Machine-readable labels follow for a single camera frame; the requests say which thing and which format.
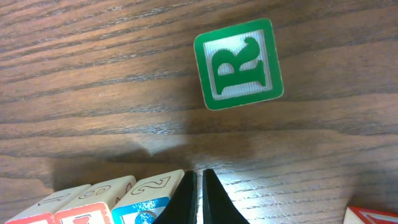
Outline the blue 2 wooden block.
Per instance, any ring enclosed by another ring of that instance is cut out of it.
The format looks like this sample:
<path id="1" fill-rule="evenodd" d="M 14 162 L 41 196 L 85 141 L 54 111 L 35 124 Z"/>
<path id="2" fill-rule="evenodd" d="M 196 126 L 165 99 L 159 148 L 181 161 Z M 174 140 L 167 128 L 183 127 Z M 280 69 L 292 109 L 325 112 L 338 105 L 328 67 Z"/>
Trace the blue 2 wooden block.
<path id="1" fill-rule="evenodd" d="M 114 223 L 153 223 L 169 204 L 184 174 L 179 169 L 138 181 L 112 209 Z"/>

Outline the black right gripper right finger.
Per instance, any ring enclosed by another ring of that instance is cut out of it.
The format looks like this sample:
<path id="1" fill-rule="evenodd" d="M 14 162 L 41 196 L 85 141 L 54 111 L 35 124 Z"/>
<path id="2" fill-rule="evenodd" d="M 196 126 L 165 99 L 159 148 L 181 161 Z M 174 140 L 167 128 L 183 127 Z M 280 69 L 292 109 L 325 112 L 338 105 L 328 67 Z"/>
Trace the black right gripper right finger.
<path id="1" fill-rule="evenodd" d="M 249 224 L 233 205 L 213 169 L 203 171 L 204 224 Z"/>

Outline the red A wooden block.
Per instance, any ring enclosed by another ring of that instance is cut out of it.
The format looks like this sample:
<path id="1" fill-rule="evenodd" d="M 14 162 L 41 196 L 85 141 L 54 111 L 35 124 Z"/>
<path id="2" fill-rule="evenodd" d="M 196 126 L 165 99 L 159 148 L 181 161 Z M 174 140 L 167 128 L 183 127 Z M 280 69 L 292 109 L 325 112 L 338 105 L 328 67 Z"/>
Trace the red A wooden block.
<path id="1" fill-rule="evenodd" d="M 55 213 L 90 187 L 91 184 L 85 184 L 54 192 L 6 221 L 5 224 L 54 224 Z"/>

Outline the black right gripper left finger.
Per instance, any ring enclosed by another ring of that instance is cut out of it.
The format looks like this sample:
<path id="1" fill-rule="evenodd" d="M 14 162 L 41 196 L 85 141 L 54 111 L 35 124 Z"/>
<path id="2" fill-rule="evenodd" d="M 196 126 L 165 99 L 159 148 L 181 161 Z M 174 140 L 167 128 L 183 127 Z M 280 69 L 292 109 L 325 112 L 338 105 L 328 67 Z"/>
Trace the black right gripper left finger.
<path id="1" fill-rule="evenodd" d="M 197 174 L 188 170 L 184 174 L 169 204 L 153 224 L 197 223 Z"/>

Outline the red I wooden block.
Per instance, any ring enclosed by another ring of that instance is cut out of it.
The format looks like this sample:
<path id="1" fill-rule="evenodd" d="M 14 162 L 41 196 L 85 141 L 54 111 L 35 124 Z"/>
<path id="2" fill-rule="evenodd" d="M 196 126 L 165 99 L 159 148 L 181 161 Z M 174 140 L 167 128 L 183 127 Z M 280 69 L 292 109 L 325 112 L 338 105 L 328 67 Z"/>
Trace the red I wooden block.
<path id="1" fill-rule="evenodd" d="M 92 185 L 54 215 L 55 223 L 112 224 L 112 209 L 136 183 L 127 175 Z"/>

